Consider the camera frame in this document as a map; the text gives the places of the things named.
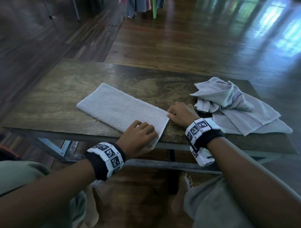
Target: wooden tabletop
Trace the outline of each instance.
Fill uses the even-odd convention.
[[[61,139],[67,135],[84,136],[85,140],[96,136],[118,138],[121,135],[119,131],[76,108],[76,104],[101,83],[167,110],[175,101],[195,104],[197,99],[189,95],[197,91],[194,83],[209,79],[210,76],[62,59],[21,100],[2,126],[10,130],[35,132],[37,137],[44,137],[48,132]],[[231,81],[243,92],[259,98],[249,81]],[[159,142],[187,144],[184,135],[185,129],[169,122]],[[227,138],[241,149],[297,153],[287,135],[282,133],[250,134],[246,137],[228,134]]]

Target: wooden table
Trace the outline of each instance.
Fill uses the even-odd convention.
[[[58,148],[49,138],[99,143],[116,141],[121,135],[121,132],[76,108],[76,104],[101,83],[167,110],[175,101],[195,104],[196,98],[189,95],[197,91],[194,83],[209,79],[203,75],[63,59],[23,98],[2,125],[31,137],[60,161],[70,162],[65,158],[69,141],[63,148]],[[243,92],[259,98],[249,81],[231,81]],[[250,156],[260,157],[261,163],[298,153],[287,135],[282,133],[250,134],[246,137],[228,134],[227,138]],[[189,151],[185,129],[169,122],[156,147]],[[132,159],[126,165],[210,172],[197,164],[180,161]]]

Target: towel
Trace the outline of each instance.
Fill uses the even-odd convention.
[[[292,132],[290,127],[278,119],[280,114],[271,106],[241,92],[230,81],[224,82],[213,77],[195,86],[199,89],[192,94],[198,97],[195,107],[202,112],[214,111],[213,121],[226,133],[246,136],[250,133]]]
[[[155,147],[169,120],[166,111],[105,83],[80,101],[77,108],[121,132],[125,132],[135,120],[153,125],[159,137],[149,144],[152,147]]]
[[[217,77],[212,77],[206,82],[196,83],[198,92],[190,94],[198,97],[194,106],[202,112],[215,112],[223,109],[237,109],[251,111],[254,106],[247,102],[244,94],[232,82],[225,82]]]

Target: person's right arm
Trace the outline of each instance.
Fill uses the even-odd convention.
[[[199,116],[193,106],[176,103],[168,110],[176,124],[188,127]],[[301,227],[301,197],[279,178],[223,137],[207,144],[234,197],[259,227]]]

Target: green fabric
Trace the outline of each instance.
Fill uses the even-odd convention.
[[[254,228],[223,176],[191,188],[185,195],[184,210],[194,220],[193,228]]]
[[[2,161],[0,162],[0,196],[48,174],[50,171],[37,162]],[[42,227],[72,228],[73,223],[83,220],[86,213],[86,202],[86,195],[81,191],[67,205],[58,208],[55,215],[50,217]]]

